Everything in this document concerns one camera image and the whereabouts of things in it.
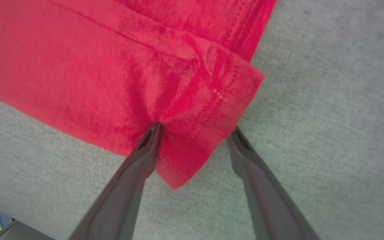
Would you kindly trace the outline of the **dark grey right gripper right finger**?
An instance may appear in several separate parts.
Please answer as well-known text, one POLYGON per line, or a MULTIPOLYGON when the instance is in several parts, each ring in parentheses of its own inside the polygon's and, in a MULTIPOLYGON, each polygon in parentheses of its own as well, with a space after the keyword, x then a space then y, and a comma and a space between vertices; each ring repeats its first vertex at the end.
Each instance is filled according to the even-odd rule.
POLYGON ((233 170, 244 185, 256 240, 320 240, 239 127, 227 143, 233 170))

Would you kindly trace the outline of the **grey fabric sofa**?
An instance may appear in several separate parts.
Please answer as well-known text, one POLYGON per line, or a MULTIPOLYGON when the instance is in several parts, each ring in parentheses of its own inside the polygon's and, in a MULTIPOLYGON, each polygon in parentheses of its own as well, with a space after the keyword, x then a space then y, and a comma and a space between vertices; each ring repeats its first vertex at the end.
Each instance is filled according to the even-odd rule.
MULTIPOLYGON (((384 240, 384 0, 280 0, 239 122, 321 240, 384 240)), ((69 238, 124 158, 0 102, 0 211, 69 238)))

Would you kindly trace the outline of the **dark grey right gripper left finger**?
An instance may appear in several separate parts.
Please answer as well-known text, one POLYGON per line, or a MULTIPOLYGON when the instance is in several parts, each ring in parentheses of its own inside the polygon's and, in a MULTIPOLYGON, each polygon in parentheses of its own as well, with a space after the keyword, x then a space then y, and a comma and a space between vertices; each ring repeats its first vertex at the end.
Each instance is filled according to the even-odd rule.
POLYGON ((154 172, 162 124, 153 123, 68 240, 132 240, 145 181, 154 172))

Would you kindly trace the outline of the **red jersey with white sleeves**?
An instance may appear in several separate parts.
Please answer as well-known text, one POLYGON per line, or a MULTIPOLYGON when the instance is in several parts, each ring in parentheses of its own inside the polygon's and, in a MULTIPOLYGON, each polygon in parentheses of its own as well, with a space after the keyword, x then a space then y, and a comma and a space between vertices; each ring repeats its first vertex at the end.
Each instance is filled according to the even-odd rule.
POLYGON ((0 0, 0 101, 128 156, 152 123, 156 171, 188 182, 264 79, 276 0, 0 0))

